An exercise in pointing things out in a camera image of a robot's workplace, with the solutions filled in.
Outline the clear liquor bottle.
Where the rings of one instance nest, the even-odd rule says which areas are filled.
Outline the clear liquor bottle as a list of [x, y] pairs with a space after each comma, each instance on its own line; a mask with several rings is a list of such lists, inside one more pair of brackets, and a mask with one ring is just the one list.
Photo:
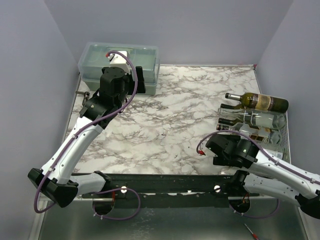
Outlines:
[[230, 130], [240, 132], [253, 140], [269, 143], [279, 144], [281, 142], [281, 133], [278, 130], [272, 130], [265, 127], [251, 127], [245, 123], [237, 123], [233, 126], [217, 124], [217, 130]]

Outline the tall clear glass bottle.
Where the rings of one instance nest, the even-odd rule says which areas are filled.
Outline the tall clear glass bottle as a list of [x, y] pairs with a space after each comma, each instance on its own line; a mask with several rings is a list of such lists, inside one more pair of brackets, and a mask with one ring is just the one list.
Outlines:
[[217, 112], [223, 117], [232, 117], [241, 122], [262, 128], [280, 130], [286, 125], [284, 113], [256, 109], [227, 109], [219, 108]]

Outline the small clear black-capped bottle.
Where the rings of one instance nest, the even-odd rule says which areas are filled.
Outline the small clear black-capped bottle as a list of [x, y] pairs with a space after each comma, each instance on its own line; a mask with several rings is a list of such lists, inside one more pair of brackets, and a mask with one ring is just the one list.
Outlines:
[[280, 145], [273, 145], [266, 142], [262, 142], [261, 147], [264, 148], [267, 152], [273, 156], [283, 160], [285, 156], [285, 148]]

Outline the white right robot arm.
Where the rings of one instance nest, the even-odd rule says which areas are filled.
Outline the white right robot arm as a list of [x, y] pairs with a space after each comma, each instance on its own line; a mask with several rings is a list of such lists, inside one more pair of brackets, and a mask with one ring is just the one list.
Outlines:
[[288, 201], [306, 215], [320, 217], [320, 176], [298, 168], [270, 154], [242, 133], [216, 131], [204, 138], [206, 148], [215, 154], [214, 164], [238, 168], [239, 178], [230, 183], [230, 191], [262, 194]]

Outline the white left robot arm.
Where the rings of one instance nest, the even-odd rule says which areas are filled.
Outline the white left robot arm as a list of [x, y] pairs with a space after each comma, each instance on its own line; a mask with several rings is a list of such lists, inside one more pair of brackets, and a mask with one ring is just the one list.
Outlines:
[[143, 68], [126, 73], [120, 67], [102, 68], [100, 87], [83, 103], [76, 123], [51, 159], [41, 168], [32, 168], [27, 177], [42, 193], [59, 207], [68, 206], [75, 197], [95, 192], [104, 198], [110, 194], [111, 179], [95, 171], [72, 175], [73, 170], [93, 140], [127, 105], [127, 96], [145, 93]]

